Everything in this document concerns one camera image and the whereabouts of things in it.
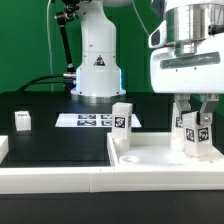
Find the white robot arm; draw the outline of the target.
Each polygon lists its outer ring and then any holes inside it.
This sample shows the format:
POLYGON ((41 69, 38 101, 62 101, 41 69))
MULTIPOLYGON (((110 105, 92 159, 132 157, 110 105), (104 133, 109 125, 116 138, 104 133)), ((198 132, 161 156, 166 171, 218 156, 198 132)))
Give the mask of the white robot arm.
MULTIPOLYGON (((106 7, 133 0, 81 0, 82 63, 72 93, 92 102, 125 91, 116 64, 116 28, 106 7)), ((218 96, 224 93, 224 0, 151 0, 162 19, 148 37, 151 85, 156 93, 173 93, 179 111, 191 110, 191 94, 201 96, 197 122, 210 124, 218 96)))

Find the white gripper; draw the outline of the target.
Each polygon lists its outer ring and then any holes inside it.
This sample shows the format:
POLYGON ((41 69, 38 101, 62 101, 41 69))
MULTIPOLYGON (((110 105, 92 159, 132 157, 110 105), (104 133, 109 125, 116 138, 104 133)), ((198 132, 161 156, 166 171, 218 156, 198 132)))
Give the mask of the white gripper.
POLYGON ((178 93, 174 101, 180 121, 191 111, 189 94, 201 94, 197 123, 211 124, 219 103, 218 94, 224 93, 224 34, 200 42, 195 55, 176 57, 173 47, 154 50, 150 75, 156 93, 178 93))

